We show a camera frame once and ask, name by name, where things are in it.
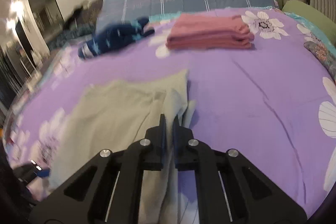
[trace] folded clothes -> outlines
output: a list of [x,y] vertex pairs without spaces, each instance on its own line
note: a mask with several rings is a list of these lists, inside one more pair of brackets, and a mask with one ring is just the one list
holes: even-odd
[[141,17],[132,22],[120,22],[108,25],[102,32],[85,42],[78,49],[80,58],[92,58],[106,52],[120,50],[135,41],[154,33],[154,29],[144,32],[149,23],[148,17]]
[[209,17],[182,14],[167,37],[169,49],[251,48],[254,34],[240,15]]

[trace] bed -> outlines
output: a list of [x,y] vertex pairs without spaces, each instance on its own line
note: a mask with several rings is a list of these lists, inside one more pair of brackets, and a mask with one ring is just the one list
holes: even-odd
[[[268,20],[281,29],[280,39],[264,39],[260,29],[253,50],[164,49],[174,18],[201,11]],[[86,87],[116,79],[155,80],[188,69],[189,99],[197,102],[190,126],[195,138],[215,150],[240,150],[312,216],[336,180],[335,136],[331,129],[326,132],[321,118],[323,111],[333,115],[336,87],[303,47],[309,35],[299,23],[279,11],[274,0],[104,0],[97,31],[140,15],[156,21],[154,37],[89,61],[78,58],[76,43],[59,52],[34,92],[14,106],[5,139],[11,166],[30,159],[50,166]],[[180,172],[178,181],[179,222],[198,223],[193,174]],[[34,181],[31,190],[37,199],[48,194],[42,180]]]

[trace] turquoise fabric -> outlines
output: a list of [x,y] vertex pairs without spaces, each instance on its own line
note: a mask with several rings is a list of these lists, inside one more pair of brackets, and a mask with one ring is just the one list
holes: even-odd
[[293,19],[295,19],[298,23],[305,26],[307,29],[311,30],[316,37],[322,41],[322,43],[325,45],[325,47],[336,57],[336,48],[328,37],[322,32],[315,24],[311,23],[309,20],[305,19],[304,17],[298,16],[294,13],[287,13],[285,14]]

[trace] black device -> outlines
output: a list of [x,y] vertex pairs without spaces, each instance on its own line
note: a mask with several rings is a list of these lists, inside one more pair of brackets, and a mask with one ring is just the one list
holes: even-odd
[[[192,130],[181,127],[177,117],[173,144],[175,167],[195,172],[201,224],[306,223],[303,208],[238,150],[212,150],[194,139]],[[159,126],[149,128],[144,139],[126,150],[113,153],[104,149],[95,155],[33,207],[29,222],[137,223],[143,171],[161,170],[165,149],[166,123],[161,115]]]

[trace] purple bedsheet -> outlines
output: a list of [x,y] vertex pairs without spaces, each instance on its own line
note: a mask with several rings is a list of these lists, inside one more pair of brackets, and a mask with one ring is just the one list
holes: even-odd
[[[195,138],[215,150],[238,149],[312,215],[327,195],[325,180],[333,180],[326,178],[326,171],[336,140],[319,122],[320,105],[332,102],[323,84],[330,76],[303,47],[305,34],[297,22],[285,14],[257,8],[206,14],[244,15],[257,31],[254,49],[169,52],[164,38],[173,22],[119,53],[84,62],[77,57],[77,47],[68,47],[12,128],[14,145],[7,146],[11,165],[29,159],[50,164],[67,117],[87,86],[116,79],[155,80],[187,68],[189,99],[197,101],[191,124]],[[274,31],[261,30],[266,25]],[[184,202],[195,204],[194,187],[190,172],[179,173]]]

